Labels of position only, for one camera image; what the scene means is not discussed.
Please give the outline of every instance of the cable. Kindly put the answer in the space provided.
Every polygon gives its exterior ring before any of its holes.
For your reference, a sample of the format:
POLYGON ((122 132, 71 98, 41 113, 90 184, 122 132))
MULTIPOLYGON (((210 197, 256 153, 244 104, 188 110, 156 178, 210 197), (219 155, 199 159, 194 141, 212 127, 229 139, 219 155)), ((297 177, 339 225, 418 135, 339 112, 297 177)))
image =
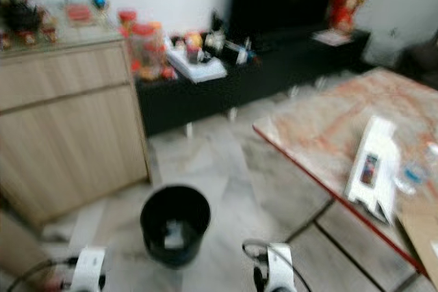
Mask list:
POLYGON ((74 265, 76 265, 77 260, 78 260, 77 256, 72 256, 70 258, 55 259, 55 260, 49 259, 49 260, 42 261, 42 262, 38 263, 37 265, 33 266, 28 271, 26 271, 23 275, 16 278, 15 281, 8 287, 6 292, 12 292, 18 286, 18 284, 20 284, 21 282, 25 282, 30 276, 38 273, 39 271, 41 271, 45 268, 53 267, 56 265, 74 266, 74 265))
POLYGON ((300 280, 302 281, 302 283, 304 284, 305 288, 308 290, 308 292, 312 292, 312 290, 310 289, 309 285, 307 284, 306 280, 303 278, 303 276, 300 274, 300 272, 295 268, 295 266, 289 262, 289 260, 287 260, 280 252, 278 252, 277 250, 275 250, 269 243, 266 243, 265 241, 261 241, 259 239, 247 239, 242 243, 242 251, 245 253, 245 255, 248 258, 253 259, 254 261, 259 261, 259 259, 263 259, 264 255, 254 255, 254 254, 250 254, 248 252, 248 250, 246 250, 247 246, 259 246, 261 248, 265 248, 265 249, 270 249, 272 252, 274 252, 281 260, 283 260, 285 263, 287 263, 287 265, 292 268, 292 270, 295 272, 295 274, 298 276, 298 278, 300 278, 300 280))

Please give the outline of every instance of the red table trim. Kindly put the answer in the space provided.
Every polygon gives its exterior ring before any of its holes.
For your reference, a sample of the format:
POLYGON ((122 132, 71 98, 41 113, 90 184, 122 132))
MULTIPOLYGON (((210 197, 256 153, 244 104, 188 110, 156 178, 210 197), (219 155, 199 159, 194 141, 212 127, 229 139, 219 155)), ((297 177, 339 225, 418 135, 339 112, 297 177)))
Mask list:
POLYGON ((280 146, 276 145, 274 142, 269 140, 269 138, 262 133, 255 125, 253 125, 253 129, 256 133, 260 135, 265 141, 267 141, 269 144, 273 145, 280 153, 282 153, 285 157, 287 157, 289 160, 291 160, 295 165, 297 165, 302 171, 304 171, 307 175, 309 175, 314 181, 316 181, 323 189, 325 189, 334 199, 339 201, 342 205, 344 205, 348 210, 350 210, 356 217, 358 217, 368 228, 370 228, 373 232, 375 232, 381 239, 383 239, 391 248, 393 248, 397 253, 399 253, 400 256, 403 257, 404 260, 408 261, 414 268, 420 272, 421 274, 424 274, 426 277, 428 277, 428 274, 426 270, 424 269, 423 264, 421 264, 419 261, 414 259, 410 254, 405 252, 404 250, 400 249, 396 244, 391 241, 388 237, 386 237, 383 233, 381 233, 376 227, 373 226, 373 224, 364 217, 358 210, 356 210, 348 200, 340 197, 333 191, 331 191, 326 185, 324 185, 321 181, 318 180, 316 176, 314 176, 310 171, 307 170, 306 167, 301 165, 297 160, 295 160, 293 157, 288 155, 283 149, 281 149, 280 146))

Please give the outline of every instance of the black trash bin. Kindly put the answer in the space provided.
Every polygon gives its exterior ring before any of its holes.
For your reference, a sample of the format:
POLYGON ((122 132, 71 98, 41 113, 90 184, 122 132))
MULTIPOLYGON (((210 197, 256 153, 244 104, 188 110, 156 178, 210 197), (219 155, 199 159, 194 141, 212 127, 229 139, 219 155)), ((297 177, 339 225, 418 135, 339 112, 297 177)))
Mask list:
POLYGON ((189 263, 198 253, 210 223, 210 206, 194 188, 173 185, 154 193, 140 216, 144 244, 169 267, 189 263))

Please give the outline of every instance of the cabinet drawer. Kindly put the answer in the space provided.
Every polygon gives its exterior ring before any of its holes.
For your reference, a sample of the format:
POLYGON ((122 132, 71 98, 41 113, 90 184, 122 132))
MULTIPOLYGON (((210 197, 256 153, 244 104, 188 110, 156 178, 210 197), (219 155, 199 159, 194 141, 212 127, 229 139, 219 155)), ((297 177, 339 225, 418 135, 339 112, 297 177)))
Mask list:
POLYGON ((36 226, 147 175, 128 85, 0 116, 0 136, 2 191, 36 226))
POLYGON ((128 78, 121 43, 7 59, 0 66, 0 111, 128 78))

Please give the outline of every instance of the tiled floor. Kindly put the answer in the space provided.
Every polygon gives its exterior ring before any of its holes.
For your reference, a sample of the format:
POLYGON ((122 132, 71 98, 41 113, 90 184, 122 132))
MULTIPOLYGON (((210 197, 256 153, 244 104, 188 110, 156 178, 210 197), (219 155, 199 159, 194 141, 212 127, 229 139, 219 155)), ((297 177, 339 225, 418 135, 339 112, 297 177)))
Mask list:
MULTIPOLYGON (((326 88, 352 78, 331 77, 326 88)), ((69 215, 44 231, 44 246, 61 256, 86 245, 107 247, 104 291, 255 291, 246 238, 286 241, 330 197, 252 130, 254 120, 317 93, 311 86, 239 108, 235 122, 216 115, 149 139, 153 186, 136 185, 69 215), (139 216, 154 189, 183 183, 202 191, 211 223, 195 261, 179 270, 152 261, 139 216)), ((434 291, 427 279, 337 205, 289 243, 293 262, 313 291, 434 291)), ((299 291, 306 291, 296 282, 299 291)))

